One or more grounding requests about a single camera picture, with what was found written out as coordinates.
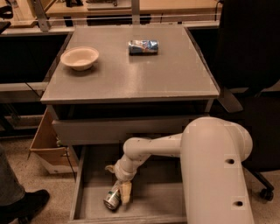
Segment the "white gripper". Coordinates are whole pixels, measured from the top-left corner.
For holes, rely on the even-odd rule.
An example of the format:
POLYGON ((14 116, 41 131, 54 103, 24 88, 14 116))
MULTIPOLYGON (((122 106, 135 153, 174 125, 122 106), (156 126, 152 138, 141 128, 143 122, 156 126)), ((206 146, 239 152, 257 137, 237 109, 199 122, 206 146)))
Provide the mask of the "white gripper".
POLYGON ((128 204, 130 202, 131 193, 131 180, 135 177, 137 169, 143 164, 143 160, 140 158, 138 160, 132 160, 128 156, 123 155, 116 163, 115 166, 107 165, 105 167, 106 171, 115 173, 116 178, 123 182, 120 184, 120 194, 121 201, 123 204, 128 204))

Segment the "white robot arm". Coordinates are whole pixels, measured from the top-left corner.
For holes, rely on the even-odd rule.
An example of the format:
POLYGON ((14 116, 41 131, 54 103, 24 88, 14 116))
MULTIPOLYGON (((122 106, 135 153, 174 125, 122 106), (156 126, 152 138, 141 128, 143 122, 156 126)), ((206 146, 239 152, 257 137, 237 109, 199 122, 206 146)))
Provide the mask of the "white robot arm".
POLYGON ((187 224, 255 224, 242 169, 252 148, 241 125, 206 116, 181 134, 128 139, 122 157, 106 169, 115 174, 122 202, 128 203, 131 180, 150 156, 179 158, 187 224))

